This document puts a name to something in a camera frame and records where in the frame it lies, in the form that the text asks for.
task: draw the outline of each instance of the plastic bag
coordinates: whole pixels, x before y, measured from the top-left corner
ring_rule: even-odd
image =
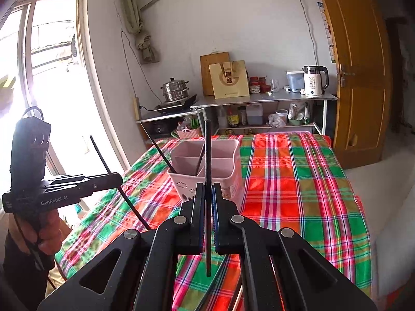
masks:
[[[306,104],[304,101],[298,101],[290,104],[288,110],[288,119],[303,120],[306,114]]]
[[[297,115],[297,105],[296,103],[290,104],[290,109],[288,110],[288,119],[295,119],[295,116]]]
[[[177,131],[183,131],[183,130],[191,130],[192,129],[192,118],[191,117],[185,117],[184,120],[178,124]]]
[[[277,114],[270,114],[268,116],[268,122],[269,122],[269,125],[272,127],[286,127],[287,126],[283,118]]]

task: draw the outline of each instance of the wooden door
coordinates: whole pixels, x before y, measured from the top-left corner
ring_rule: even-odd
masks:
[[[391,54],[375,0],[323,0],[337,56],[335,154],[343,168],[380,161],[389,122]]]

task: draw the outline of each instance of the plaid tablecloth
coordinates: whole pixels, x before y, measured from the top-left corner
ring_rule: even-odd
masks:
[[[369,235],[360,199],[353,193],[327,137],[279,134],[214,137],[240,141],[245,197],[242,214],[262,227],[290,227],[303,236],[346,277],[370,295]],[[180,140],[160,142],[169,157]],[[155,148],[125,174],[123,189],[156,228],[178,214],[180,198]],[[72,276],[124,230],[144,227],[115,190],[110,190],[65,240],[57,261]],[[173,310],[227,310],[239,278],[236,255],[212,251],[212,276],[205,259],[181,256]]]

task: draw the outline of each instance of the window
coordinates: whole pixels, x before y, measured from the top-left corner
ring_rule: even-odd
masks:
[[[89,82],[79,10],[79,0],[28,0],[9,15],[0,30],[0,78],[16,76],[12,100],[0,109],[0,194],[10,189],[15,124],[32,105],[52,125],[49,176],[106,173],[89,136],[94,137],[109,168],[123,173]],[[101,195],[95,193],[84,201],[91,207]]]

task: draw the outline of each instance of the white kettle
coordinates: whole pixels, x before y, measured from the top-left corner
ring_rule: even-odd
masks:
[[[326,67],[317,65],[306,65],[302,69],[304,71],[304,89],[308,97],[321,97],[323,90],[329,87],[329,72]],[[323,86],[323,79],[320,72],[326,74],[326,85]]]

